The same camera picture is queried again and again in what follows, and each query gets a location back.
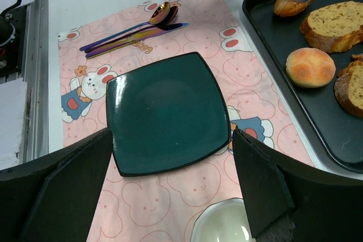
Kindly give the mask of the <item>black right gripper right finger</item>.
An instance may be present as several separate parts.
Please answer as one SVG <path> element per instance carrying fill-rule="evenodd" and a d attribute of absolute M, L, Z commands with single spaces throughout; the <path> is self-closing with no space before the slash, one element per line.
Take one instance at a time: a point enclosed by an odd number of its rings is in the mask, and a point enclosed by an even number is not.
<path fill-rule="evenodd" d="M 240 129 L 233 132 L 233 153 L 252 237 L 261 239 L 295 208 L 283 173 Z"/>

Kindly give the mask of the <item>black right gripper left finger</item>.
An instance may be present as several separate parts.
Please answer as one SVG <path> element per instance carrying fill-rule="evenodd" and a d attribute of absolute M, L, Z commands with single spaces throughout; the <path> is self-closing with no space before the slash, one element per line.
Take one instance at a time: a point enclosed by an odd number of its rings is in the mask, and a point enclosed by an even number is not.
<path fill-rule="evenodd" d="M 62 159 L 43 182 L 20 241 L 86 241 L 112 153 L 103 129 Z"/>

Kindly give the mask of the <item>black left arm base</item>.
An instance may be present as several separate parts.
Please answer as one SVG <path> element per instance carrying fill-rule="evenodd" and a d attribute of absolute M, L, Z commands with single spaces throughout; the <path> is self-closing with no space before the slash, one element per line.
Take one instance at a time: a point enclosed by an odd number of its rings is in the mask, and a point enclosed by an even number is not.
<path fill-rule="evenodd" d="M 1 77 L 21 72 L 27 8 L 22 0 L 1 12 Z"/>

